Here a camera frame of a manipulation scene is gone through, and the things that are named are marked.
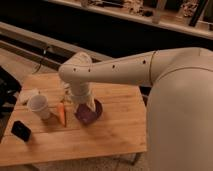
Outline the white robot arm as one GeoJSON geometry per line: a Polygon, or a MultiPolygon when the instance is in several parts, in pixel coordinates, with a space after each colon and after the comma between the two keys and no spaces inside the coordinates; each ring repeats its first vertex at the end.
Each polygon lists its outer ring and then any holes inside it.
{"type": "Polygon", "coordinates": [[[149,87],[150,171],[213,171],[213,51],[175,48],[98,63],[78,52],[59,76],[79,103],[91,95],[91,82],[149,87]]]}

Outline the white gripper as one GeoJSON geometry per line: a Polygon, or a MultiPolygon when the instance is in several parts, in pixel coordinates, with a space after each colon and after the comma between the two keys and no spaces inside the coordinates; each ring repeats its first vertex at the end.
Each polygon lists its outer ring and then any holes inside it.
{"type": "Polygon", "coordinates": [[[95,101],[89,83],[71,84],[70,99],[75,104],[86,104],[92,111],[95,110],[95,101]]]}

